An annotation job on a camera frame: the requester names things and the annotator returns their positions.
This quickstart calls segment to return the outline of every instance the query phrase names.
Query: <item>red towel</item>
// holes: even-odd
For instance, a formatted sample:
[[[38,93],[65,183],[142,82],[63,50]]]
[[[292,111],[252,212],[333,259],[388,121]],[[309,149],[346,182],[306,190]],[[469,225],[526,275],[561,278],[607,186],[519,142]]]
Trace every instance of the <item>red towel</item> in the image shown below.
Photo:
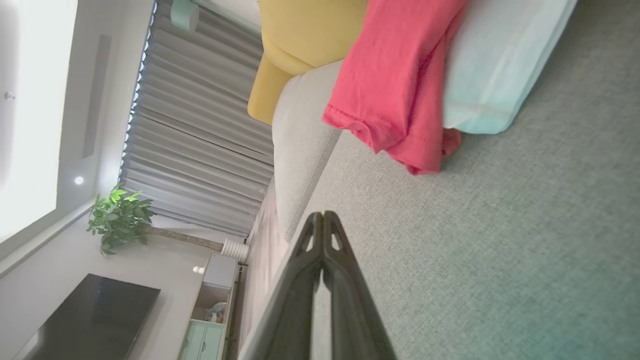
[[[387,151],[413,175],[440,171],[460,146],[442,129],[445,57],[467,0],[370,0],[323,121]]]

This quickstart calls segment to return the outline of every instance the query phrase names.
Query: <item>tv screen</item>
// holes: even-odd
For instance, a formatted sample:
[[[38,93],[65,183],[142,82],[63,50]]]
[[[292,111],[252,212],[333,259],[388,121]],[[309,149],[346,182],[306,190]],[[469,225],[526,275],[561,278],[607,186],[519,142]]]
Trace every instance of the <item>tv screen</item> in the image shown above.
[[[89,274],[13,360],[124,360],[160,290]]]

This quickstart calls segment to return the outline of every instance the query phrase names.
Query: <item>white pillow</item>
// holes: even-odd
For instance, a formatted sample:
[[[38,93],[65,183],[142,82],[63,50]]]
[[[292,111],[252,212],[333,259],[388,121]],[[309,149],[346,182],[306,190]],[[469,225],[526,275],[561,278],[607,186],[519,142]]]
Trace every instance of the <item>white pillow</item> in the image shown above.
[[[472,0],[447,55],[444,127],[506,130],[577,0]]]

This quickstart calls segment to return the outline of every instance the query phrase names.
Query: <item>wooden floor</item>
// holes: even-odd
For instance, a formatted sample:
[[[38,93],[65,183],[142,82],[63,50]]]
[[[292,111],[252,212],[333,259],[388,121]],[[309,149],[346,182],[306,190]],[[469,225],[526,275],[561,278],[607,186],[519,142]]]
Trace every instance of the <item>wooden floor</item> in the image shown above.
[[[282,236],[276,213],[275,187],[273,180],[267,189],[253,229],[247,239],[249,255],[247,266],[240,284],[238,306],[235,316],[236,328],[233,337],[237,339],[236,353],[242,349],[247,335],[256,325],[266,305],[267,294],[275,284],[276,272],[287,251],[287,242]]]

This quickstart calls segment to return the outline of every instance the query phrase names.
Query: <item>light gray sofa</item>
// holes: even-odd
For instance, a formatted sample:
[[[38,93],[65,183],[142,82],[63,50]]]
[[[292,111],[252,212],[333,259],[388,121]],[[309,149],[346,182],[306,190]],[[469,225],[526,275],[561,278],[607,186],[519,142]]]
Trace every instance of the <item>light gray sofa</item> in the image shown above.
[[[640,359],[639,58],[639,1],[580,1],[511,128],[419,177],[321,122],[339,63],[294,78],[273,124],[282,231],[340,216],[399,359]]]

